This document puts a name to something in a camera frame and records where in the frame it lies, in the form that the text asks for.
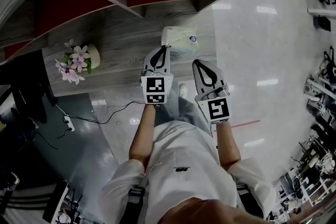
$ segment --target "red line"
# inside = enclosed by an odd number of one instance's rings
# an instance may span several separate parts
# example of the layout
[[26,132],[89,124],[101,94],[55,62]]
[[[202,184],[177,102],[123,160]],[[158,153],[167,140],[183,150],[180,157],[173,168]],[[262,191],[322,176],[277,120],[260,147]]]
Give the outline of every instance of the red line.
[[238,125],[232,126],[231,128],[236,128],[236,127],[241,127],[241,126],[245,126],[245,125],[248,125],[248,124],[257,123],[257,122],[259,122],[259,121],[260,121],[260,120],[257,120],[257,121],[250,121],[250,122],[246,122],[246,123],[242,123],[242,124],[238,124]]

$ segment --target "white shoe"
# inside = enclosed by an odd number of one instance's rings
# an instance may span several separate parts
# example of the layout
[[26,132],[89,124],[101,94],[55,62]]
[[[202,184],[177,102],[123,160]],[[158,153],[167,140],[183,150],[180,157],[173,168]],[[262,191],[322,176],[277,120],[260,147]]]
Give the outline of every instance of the white shoe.
[[182,97],[183,99],[187,98],[187,94],[188,94],[188,87],[186,84],[181,83],[180,84],[180,94],[178,95],[179,97]]

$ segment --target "logo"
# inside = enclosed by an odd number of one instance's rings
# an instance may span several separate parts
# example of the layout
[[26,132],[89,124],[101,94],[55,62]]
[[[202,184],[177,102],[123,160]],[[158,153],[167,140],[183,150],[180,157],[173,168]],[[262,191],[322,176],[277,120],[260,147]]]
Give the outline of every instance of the logo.
[[190,39],[192,42],[196,42],[196,40],[197,40],[196,36],[190,36],[189,39]]
[[185,172],[189,169],[190,167],[174,167],[175,172]]

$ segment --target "person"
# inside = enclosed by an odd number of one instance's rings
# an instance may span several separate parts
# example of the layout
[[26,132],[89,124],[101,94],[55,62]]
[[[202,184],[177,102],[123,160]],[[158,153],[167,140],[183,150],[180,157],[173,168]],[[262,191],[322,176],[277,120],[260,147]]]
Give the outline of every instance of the person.
[[[164,105],[146,104],[129,150],[102,189],[99,207],[105,224],[267,223],[276,192],[254,159],[241,159],[229,122],[217,125],[217,147],[200,110],[173,83]],[[237,180],[248,186],[262,217],[237,208]],[[129,191],[145,187],[143,206],[125,213]]]

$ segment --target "white bag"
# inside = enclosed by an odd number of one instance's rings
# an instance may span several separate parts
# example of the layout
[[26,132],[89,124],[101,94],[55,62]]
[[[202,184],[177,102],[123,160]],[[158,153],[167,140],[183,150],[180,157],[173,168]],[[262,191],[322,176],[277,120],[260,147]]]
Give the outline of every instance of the white bag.
[[196,27],[166,26],[162,32],[161,45],[170,46],[170,51],[192,55],[198,47]]

